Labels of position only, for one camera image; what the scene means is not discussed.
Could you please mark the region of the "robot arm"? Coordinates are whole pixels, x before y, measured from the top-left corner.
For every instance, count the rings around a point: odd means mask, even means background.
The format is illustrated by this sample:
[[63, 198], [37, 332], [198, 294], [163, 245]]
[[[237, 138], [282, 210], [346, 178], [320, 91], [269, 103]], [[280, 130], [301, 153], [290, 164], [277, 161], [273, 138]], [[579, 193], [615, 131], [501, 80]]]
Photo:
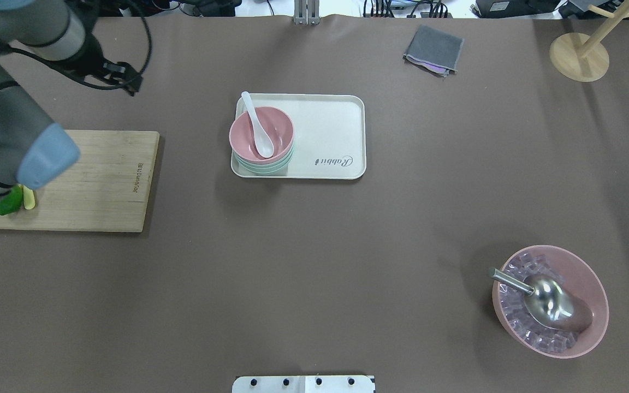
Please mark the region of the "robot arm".
[[[0, 1], [0, 55], [18, 41], [54, 65], [82, 55], [92, 36], [64, 1]], [[0, 200], [46, 186], [80, 158], [62, 126], [0, 65]]]

